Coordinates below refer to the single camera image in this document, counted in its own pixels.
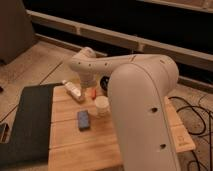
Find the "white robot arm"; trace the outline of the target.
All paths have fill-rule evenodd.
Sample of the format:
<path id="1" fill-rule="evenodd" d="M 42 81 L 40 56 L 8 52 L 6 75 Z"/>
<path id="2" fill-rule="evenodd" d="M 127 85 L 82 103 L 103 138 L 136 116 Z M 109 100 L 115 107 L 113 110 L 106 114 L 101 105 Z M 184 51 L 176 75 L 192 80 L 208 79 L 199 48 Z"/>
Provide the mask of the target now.
<path id="1" fill-rule="evenodd" d="M 108 99 L 125 171 L 180 171 L 164 98 L 179 71 L 166 55 L 131 54 L 98 58 L 84 48 L 69 59 L 85 88 L 94 76 L 109 78 Z"/>

